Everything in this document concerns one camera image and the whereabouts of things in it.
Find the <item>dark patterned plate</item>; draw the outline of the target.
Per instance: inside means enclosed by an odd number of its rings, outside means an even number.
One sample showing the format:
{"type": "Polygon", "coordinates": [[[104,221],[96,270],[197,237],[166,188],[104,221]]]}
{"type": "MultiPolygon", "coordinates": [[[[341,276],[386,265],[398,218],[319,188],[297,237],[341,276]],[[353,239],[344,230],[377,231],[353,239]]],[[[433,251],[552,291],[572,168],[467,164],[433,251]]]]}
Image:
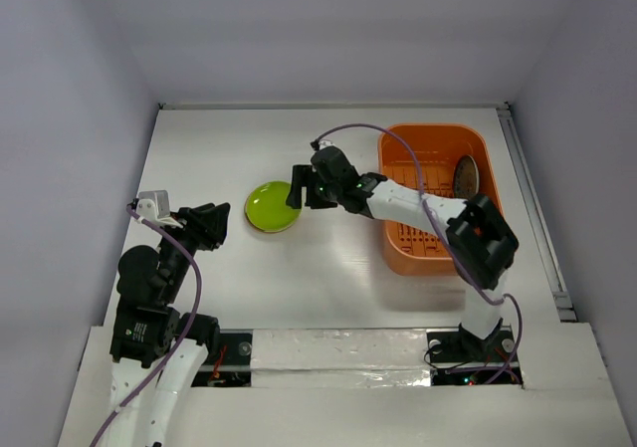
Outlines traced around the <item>dark patterned plate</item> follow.
{"type": "Polygon", "coordinates": [[[480,172],[475,159],[464,155],[455,166],[452,191],[455,198],[471,199],[480,189],[480,172]]]}

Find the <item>white foil-covered bar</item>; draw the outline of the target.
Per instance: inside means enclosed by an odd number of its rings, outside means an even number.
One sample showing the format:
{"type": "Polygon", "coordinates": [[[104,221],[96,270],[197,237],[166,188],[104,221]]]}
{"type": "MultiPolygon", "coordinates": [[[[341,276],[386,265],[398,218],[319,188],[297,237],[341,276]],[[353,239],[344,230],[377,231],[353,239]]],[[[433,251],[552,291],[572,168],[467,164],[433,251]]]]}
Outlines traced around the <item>white foil-covered bar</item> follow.
{"type": "Polygon", "coordinates": [[[257,388],[428,387],[424,330],[256,330],[257,388]]]}

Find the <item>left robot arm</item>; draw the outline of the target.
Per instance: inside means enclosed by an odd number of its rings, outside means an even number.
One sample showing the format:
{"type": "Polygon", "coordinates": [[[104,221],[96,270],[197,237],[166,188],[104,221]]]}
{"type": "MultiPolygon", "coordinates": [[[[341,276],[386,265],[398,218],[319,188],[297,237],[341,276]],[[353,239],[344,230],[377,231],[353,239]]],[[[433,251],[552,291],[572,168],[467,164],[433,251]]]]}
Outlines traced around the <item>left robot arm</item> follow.
{"type": "Polygon", "coordinates": [[[196,373],[220,350],[218,320],[198,312],[203,279],[195,255],[224,243],[230,206],[171,211],[161,193],[146,192],[126,210],[161,240],[134,246],[118,261],[111,412],[92,443],[164,446],[196,373]]]}

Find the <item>lime green plate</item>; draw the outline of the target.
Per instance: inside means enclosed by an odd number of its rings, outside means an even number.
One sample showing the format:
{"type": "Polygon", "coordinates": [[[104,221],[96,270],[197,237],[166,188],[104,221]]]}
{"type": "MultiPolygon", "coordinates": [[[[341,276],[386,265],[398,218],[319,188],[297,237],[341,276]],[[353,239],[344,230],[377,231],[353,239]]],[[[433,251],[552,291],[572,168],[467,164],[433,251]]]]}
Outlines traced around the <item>lime green plate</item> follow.
{"type": "Polygon", "coordinates": [[[292,227],[301,215],[299,208],[291,208],[286,201],[291,183],[273,180],[256,187],[247,197],[244,213],[256,230],[274,234],[292,227]]]}

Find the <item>orange plastic dish rack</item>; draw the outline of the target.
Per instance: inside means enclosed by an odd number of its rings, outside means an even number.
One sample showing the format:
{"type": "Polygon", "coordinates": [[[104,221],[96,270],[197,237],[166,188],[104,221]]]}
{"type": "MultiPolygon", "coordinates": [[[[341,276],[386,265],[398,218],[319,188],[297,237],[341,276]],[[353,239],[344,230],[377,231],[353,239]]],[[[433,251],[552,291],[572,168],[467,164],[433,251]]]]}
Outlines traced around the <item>orange plastic dish rack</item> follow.
{"type": "MultiPolygon", "coordinates": [[[[450,123],[403,123],[382,134],[377,144],[381,174],[415,189],[415,164],[407,147],[416,154],[424,176],[425,191],[454,198],[454,174],[460,160],[470,156],[477,164],[478,191],[501,207],[497,183],[484,139],[472,128],[450,123]]],[[[453,261],[439,239],[396,222],[383,224],[383,256],[387,266],[402,276],[454,276],[453,261]]]]}

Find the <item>aluminium rail right edge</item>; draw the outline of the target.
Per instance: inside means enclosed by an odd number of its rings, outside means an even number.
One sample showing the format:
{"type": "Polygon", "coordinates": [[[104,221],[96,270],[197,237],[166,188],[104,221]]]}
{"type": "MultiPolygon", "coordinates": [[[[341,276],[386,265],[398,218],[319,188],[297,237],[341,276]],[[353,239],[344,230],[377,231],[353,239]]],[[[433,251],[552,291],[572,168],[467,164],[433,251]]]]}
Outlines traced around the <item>aluminium rail right edge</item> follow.
{"type": "Polygon", "coordinates": [[[511,107],[505,104],[497,108],[496,112],[522,192],[534,242],[538,249],[559,319],[562,323],[578,323],[579,319],[575,306],[561,273],[556,252],[532,183],[531,173],[517,133],[511,107]]]}

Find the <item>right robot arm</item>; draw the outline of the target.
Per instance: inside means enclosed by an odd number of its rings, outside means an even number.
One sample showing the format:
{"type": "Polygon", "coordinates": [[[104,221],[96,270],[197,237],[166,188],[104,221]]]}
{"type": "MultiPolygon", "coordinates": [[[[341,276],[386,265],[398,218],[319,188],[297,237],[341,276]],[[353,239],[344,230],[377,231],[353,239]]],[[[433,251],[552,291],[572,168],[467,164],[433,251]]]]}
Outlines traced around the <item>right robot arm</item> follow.
{"type": "Polygon", "coordinates": [[[494,348],[503,322],[504,279],[519,240],[488,196],[441,197],[380,173],[359,173],[342,150],[327,146],[316,151],[309,164],[292,168],[286,204],[295,209],[340,206],[351,214],[436,235],[469,285],[458,325],[460,352],[483,360],[494,348]]]}

